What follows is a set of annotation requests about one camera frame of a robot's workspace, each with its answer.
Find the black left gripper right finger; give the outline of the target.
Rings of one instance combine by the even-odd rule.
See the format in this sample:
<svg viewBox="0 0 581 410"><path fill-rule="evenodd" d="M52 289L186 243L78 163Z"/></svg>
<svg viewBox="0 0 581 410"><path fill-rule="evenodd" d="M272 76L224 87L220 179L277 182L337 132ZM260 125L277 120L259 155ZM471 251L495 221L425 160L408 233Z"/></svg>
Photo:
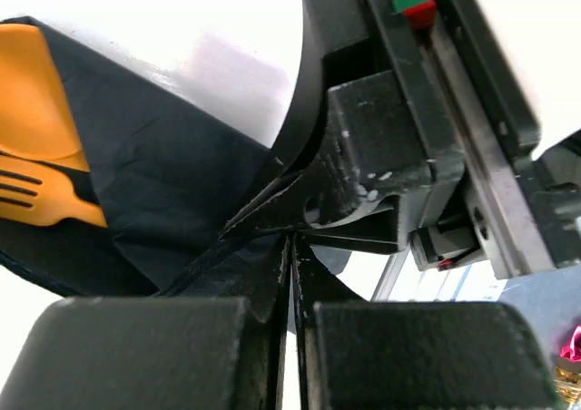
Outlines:
<svg viewBox="0 0 581 410"><path fill-rule="evenodd" d="M368 302L290 239L305 409L559 409L524 317L497 302Z"/></svg>

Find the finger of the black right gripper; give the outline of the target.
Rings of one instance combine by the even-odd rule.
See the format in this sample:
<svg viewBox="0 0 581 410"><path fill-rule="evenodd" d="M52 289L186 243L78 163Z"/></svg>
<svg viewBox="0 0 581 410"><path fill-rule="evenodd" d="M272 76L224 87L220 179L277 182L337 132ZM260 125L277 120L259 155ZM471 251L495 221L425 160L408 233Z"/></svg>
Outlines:
<svg viewBox="0 0 581 410"><path fill-rule="evenodd" d="M330 229L381 211L349 148L334 96L377 69L374 0L302 0L300 68L290 108L229 229Z"/></svg>

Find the dark navy paper napkin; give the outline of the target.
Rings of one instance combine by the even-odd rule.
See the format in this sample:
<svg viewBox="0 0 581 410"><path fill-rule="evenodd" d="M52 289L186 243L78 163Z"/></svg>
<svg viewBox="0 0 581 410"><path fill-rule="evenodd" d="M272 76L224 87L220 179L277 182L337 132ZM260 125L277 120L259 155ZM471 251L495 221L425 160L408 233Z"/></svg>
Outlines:
<svg viewBox="0 0 581 410"><path fill-rule="evenodd" d="M271 148L30 16L46 40L89 171L76 190L106 228L1 223L1 264L60 296L161 295L220 242Z"/></svg>

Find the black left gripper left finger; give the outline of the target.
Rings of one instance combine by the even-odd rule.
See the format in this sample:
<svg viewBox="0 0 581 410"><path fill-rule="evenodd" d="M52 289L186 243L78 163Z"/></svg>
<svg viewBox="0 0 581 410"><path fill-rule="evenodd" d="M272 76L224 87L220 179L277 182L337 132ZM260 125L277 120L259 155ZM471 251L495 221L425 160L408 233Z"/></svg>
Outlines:
<svg viewBox="0 0 581 410"><path fill-rule="evenodd" d="M4 409L278 409L288 237L236 240L150 298L65 298L33 324Z"/></svg>

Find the orange plastic spoon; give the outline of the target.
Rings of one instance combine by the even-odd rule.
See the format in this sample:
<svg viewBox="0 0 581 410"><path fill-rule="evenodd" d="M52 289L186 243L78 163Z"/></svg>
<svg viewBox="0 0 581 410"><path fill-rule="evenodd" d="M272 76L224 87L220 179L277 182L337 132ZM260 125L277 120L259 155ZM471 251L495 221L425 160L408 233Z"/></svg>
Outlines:
<svg viewBox="0 0 581 410"><path fill-rule="evenodd" d="M27 24L1 25L1 151L89 171L48 44Z"/></svg>

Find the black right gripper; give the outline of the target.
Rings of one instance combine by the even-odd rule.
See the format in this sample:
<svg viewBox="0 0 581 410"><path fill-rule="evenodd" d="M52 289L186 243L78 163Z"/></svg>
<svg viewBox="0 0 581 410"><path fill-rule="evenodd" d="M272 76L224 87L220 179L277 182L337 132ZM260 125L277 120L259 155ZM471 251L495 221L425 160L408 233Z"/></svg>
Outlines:
<svg viewBox="0 0 581 410"><path fill-rule="evenodd" d="M429 0L418 34L393 0L365 1L396 72L330 88L313 160L273 181L223 237L301 231L400 249L438 221L465 160L471 259L487 257L498 278L577 265L579 191L529 157L538 128L476 0Z"/></svg>

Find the orange plastic fork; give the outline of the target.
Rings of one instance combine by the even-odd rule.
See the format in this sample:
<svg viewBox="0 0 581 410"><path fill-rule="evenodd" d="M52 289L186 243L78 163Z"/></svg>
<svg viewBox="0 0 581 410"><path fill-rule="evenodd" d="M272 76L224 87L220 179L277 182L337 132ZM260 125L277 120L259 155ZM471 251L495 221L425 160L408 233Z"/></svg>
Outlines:
<svg viewBox="0 0 581 410"><path fill-rule="evenodd" d="M64 173L7 155L1 157L1 217L37 227L65 219L107 226L101 208L80 199Z"/></svg>

